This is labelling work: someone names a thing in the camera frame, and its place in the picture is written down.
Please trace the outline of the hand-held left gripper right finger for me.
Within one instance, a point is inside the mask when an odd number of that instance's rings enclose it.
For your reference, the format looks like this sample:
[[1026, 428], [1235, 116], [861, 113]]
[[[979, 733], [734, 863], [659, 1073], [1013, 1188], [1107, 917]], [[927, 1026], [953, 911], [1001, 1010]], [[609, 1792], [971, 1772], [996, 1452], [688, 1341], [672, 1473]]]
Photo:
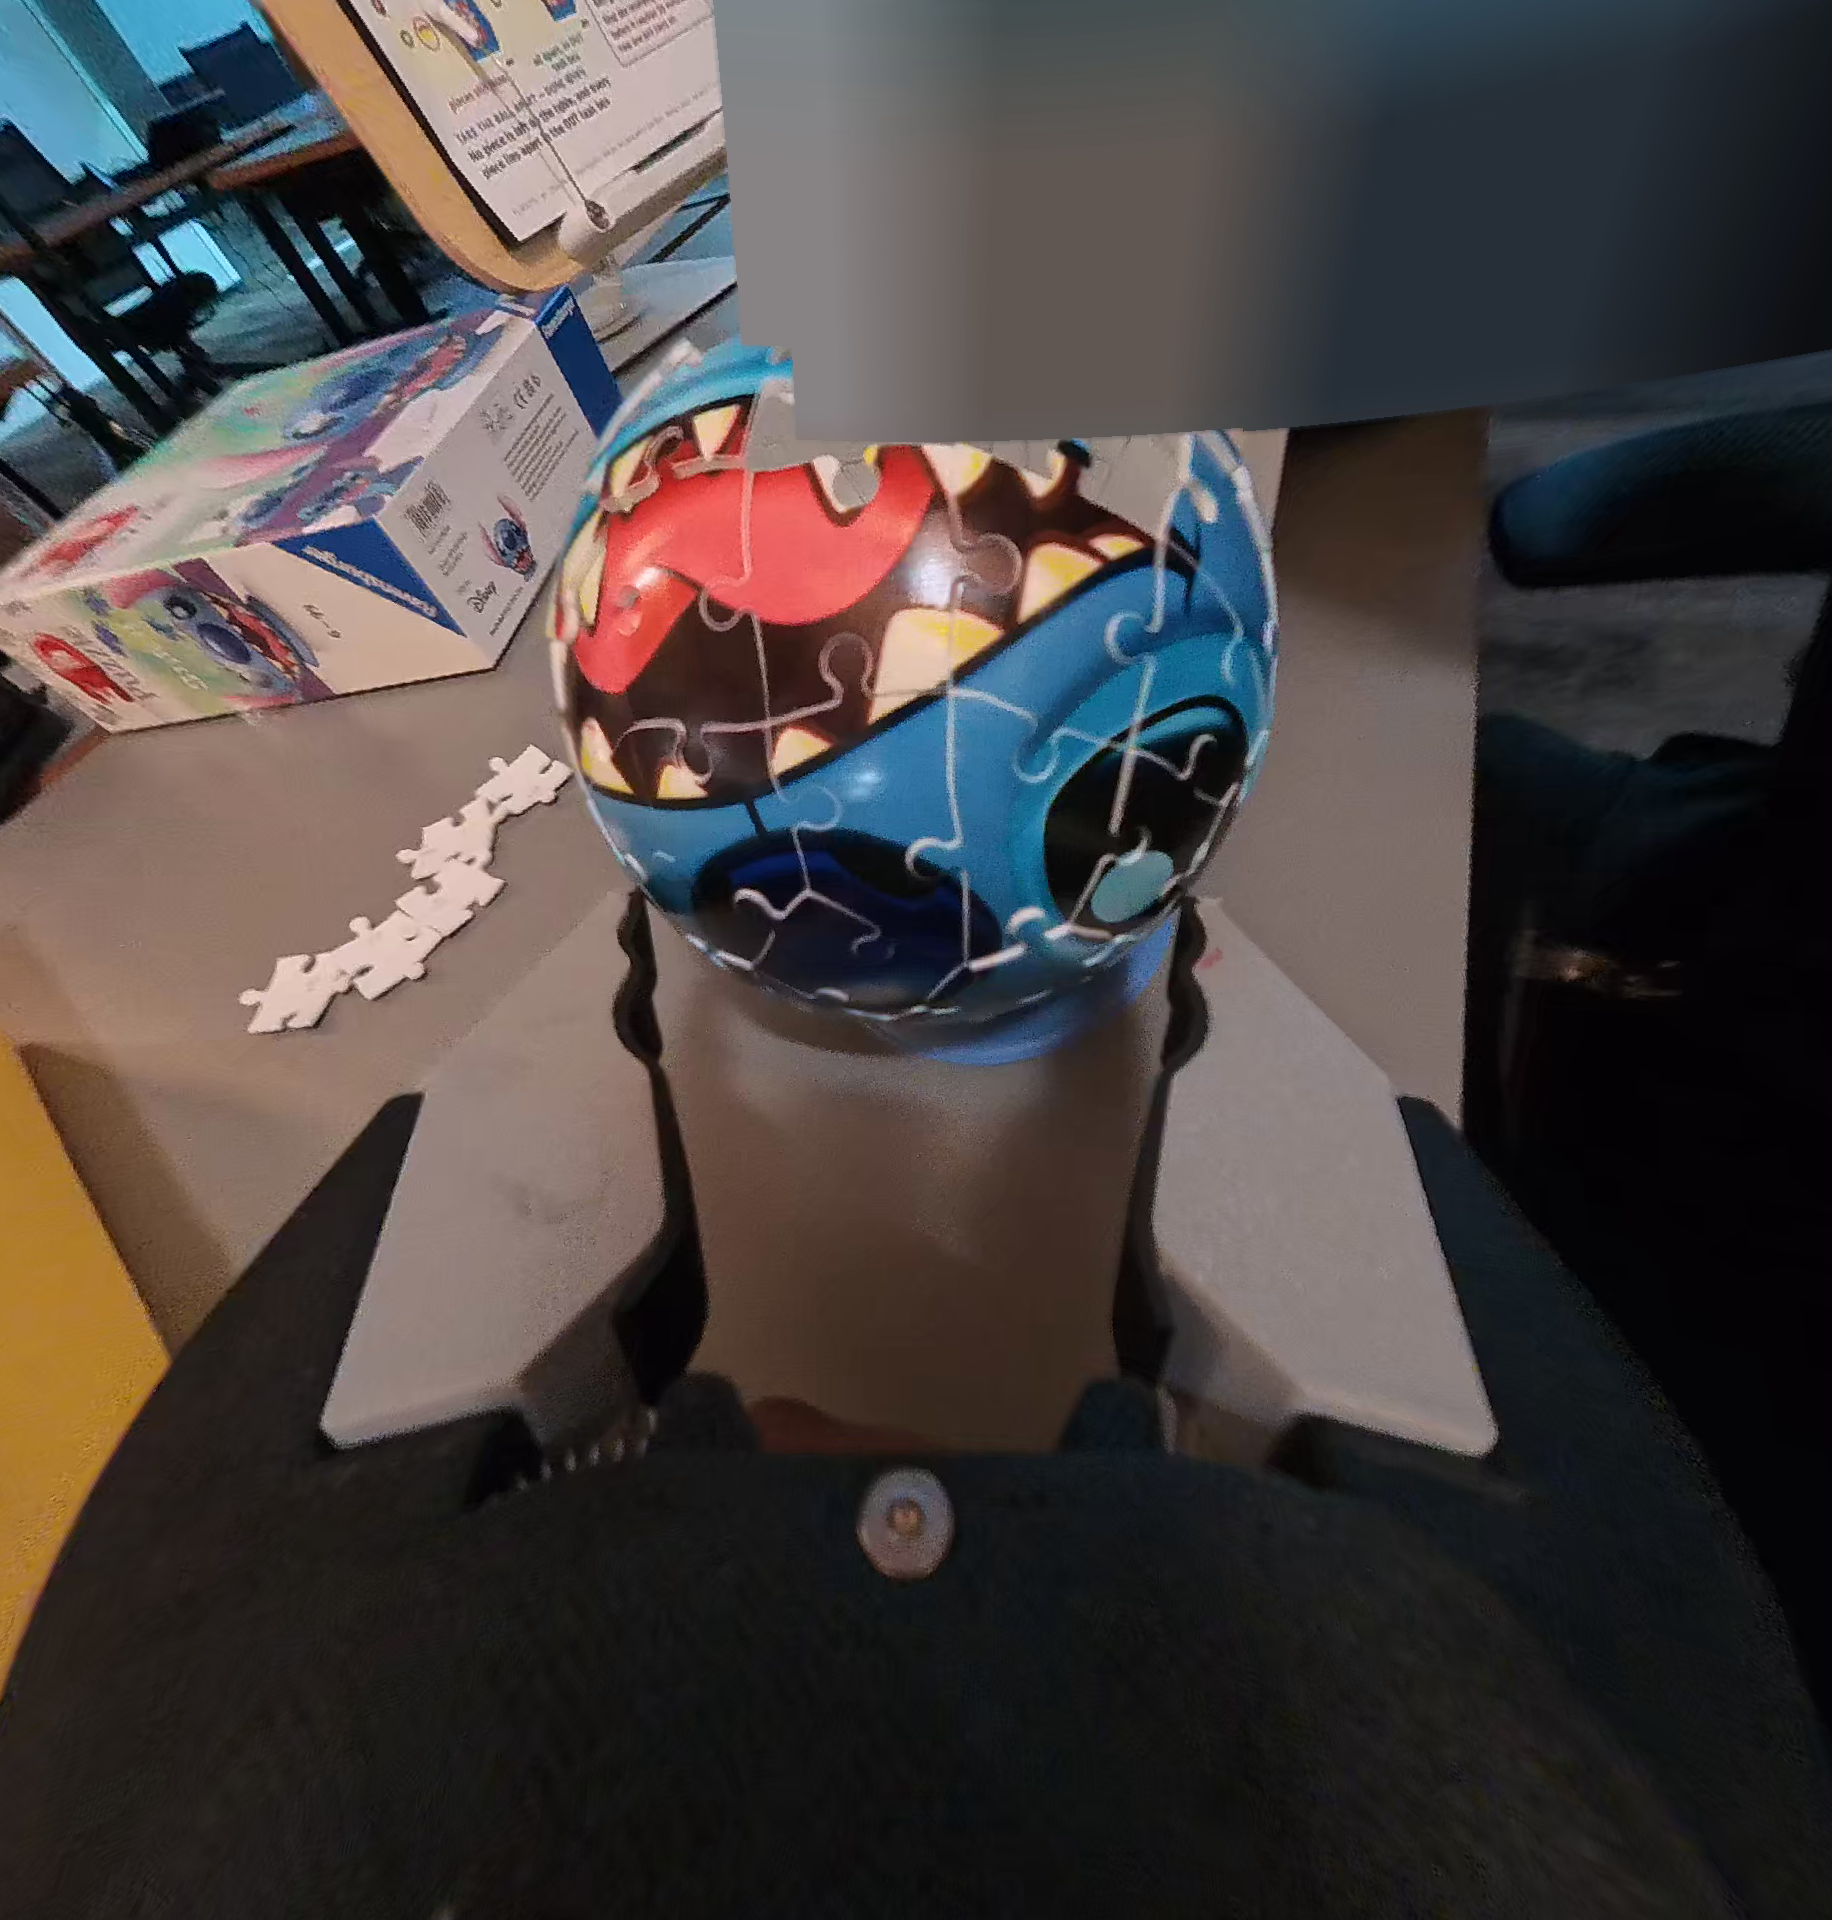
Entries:
[[1222, 913], [1183, 907], [1113, 1334], [1207, 1460], [1485, 1460], [1499, 1432], [1385, 1072]]

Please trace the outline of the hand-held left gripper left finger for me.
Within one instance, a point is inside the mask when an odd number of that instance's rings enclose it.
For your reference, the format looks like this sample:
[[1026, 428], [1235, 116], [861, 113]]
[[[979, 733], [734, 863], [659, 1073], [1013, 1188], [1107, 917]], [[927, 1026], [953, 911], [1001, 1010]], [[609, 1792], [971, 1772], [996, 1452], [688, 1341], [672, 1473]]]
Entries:
[[432, 1070], [324, 1405], [341, 1451], [515, 1417], [544, 1455], [686, 1371], [710, 1283], [640, 893], [603, 899]]

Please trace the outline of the pile of white puzzle pieces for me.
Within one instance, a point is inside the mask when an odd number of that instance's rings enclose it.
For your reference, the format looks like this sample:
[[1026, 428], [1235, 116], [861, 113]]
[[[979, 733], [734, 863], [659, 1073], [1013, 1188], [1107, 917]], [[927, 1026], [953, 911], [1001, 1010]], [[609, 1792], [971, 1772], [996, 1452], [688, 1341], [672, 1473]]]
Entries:
[[571, 775], [573, 764], [537, 746], [508, 760], [490, 758], [490, 775], [472, 798], [396, 850], [408, 887], [384, 917], [354, 917], [337, 946], [284, 953], [259, 987], [239, 992], [249, 1032], [312, 1029], [338, 996], [354, 992], [374, 1003], [421, 981], [431, 955], [504, 893], [505, 880], [494, 870], [500, 828], [553, 803]]

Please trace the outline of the blue puzzle ball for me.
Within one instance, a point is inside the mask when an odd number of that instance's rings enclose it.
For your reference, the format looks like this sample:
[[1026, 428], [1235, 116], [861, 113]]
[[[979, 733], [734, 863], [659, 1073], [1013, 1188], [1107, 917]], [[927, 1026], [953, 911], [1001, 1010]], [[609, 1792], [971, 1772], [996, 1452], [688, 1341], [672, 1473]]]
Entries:
[[715, 972], [967, 1065], [1132, 1003], [1273, 728], [1271, 527], [1230, 428], [807, 444], [787, 355], [668, 348], [548, 591], [553, 702]]

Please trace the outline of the printed puzzle box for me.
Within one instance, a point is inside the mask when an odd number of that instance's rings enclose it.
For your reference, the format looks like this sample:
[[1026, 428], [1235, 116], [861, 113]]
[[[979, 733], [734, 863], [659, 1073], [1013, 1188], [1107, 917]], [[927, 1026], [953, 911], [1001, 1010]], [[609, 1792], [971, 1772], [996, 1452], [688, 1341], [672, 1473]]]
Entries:
[[571, 290], [236, 381], [0, 567], [0, 651], [107, 733], [488, 670], [618, 400]]

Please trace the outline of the yellow plastic bin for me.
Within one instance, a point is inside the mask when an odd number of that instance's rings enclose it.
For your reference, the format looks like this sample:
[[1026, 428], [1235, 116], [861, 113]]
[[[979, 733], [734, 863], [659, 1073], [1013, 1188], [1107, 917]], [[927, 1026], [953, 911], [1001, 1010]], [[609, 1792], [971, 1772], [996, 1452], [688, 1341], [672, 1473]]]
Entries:
[[0, 1694], [68, 1529], [166, 1365], [64, 1139], [0, 1035]]

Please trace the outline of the white stand base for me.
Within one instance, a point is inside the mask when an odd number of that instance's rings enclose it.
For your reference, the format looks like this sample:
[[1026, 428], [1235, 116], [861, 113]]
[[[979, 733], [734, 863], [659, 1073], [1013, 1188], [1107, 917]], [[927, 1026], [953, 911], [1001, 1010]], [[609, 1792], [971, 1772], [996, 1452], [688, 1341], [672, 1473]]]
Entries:
[[734, 254], [603, 265], [571, 284], [599, 348], [632, 360], [734, 292]]

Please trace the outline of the wooden document stand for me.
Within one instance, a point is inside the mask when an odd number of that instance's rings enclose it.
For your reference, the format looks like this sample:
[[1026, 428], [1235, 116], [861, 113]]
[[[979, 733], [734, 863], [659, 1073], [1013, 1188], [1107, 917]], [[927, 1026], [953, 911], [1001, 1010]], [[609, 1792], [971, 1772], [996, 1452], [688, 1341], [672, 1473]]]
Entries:
[[726, 166], [722, 117], [722, 155], [677, 174], [618, 227], [576, 232], [571, 221], [561, 221], [528, 242], [511, 242], [449, 176], [342, 3], [354, 2], [265, 2], [259, 12], [283, 51], [296, 56], [328, 93], [422, 232], [485, 284], [546, 292], [614, 265], [620, 247], [653, 227]]

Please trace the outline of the wooden office desk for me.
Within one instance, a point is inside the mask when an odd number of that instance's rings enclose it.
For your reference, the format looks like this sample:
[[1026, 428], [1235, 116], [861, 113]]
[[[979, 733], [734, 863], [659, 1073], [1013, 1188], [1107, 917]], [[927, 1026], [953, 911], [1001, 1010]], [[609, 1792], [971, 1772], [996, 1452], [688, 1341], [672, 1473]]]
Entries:
[[245, 129], [196, 180], [245, 211], [333, 346], [438, 316], [411, 272], [404, 204], [326, 104]]
[[0, 182], [0, 283], [22, 284], [127, 410], [162, 435], [263, 367], [207, 348], [200, 331], [223, 286], [173, 262], [154, 276], [127, 216], [71, 194], [24, 207]]

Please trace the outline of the printed instruction sheet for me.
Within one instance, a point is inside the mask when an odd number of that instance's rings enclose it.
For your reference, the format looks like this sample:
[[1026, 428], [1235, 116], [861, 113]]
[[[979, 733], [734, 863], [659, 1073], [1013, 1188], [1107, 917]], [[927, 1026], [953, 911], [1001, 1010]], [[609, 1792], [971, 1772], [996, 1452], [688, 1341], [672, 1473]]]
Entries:
[[711, 2], [342, 3], [511, 242], [618, 227], [722, 155]]

